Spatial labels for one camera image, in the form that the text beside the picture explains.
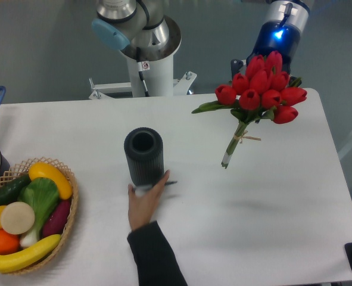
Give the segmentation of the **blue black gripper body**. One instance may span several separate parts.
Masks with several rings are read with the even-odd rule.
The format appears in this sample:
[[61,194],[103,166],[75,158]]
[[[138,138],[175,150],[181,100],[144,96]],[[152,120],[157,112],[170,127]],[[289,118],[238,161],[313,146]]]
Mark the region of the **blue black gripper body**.
[[257,41],[250,55],[244,60],[233,59],[230,62],[231,76],[234,77],[245,65],[249,65],[257,55],[268,56],[277,51],[282,56],[282,71],[291,73],[292,59],[300,42],[300,31],[290,25],[281,26],[277,21],[270,21],[262,25]]

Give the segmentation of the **silver robot arm blue cap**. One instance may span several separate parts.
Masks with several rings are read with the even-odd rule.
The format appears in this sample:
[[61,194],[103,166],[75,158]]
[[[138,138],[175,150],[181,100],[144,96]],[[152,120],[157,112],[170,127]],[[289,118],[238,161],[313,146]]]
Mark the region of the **silver robot arm blue cap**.
[[92,30],[104,45],[136,61],[165,59],[182,39],[163,1],[96,1]]

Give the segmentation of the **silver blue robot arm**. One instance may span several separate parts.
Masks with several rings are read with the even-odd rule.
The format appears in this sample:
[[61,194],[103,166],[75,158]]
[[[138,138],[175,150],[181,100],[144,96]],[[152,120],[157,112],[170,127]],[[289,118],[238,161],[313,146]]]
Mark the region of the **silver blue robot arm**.
[[267,56],[272,51],[278,51],[282,55],[282,70],[291,72],[291,63],[314,1],[266,1],[265,3],[269,4],[269,9],[254,48],[246,60],[231,60],[232,75],[239,73],[256,55]]

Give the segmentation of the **black sleeved forearm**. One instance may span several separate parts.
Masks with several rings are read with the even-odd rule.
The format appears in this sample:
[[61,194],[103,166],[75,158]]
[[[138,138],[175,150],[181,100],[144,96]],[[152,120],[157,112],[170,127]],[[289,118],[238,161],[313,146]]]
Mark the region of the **black sleeved forearm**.
[[139,285],[186,285],[171,245],[156,221],[132,231],[127,241]]

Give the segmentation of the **person's bare hand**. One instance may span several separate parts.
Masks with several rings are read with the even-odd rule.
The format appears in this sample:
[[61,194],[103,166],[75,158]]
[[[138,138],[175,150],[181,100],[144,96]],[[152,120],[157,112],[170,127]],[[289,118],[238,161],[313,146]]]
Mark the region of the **person's bare hand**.
[[150,223],[155,213],[161,195],[165,189],[165,184],[170,176],[170,170],[167,170],[164,176],[143,196],[137,196],[132,184],[128,185],[128,220],[131,231],[135,231]]

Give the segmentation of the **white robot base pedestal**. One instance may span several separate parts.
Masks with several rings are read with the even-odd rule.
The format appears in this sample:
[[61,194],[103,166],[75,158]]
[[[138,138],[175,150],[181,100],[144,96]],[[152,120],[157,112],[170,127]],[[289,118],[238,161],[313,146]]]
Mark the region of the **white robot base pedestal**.
[[174,55],[156,61],[138,61],[125,57],[129,72],[129,81],[123,83],[94,84],[91,86],[90,100],[106,100],[116,94],[130,92],[138,97],[171,97],[188,95],[197,74],[187,71],[181,78],[174,78]]

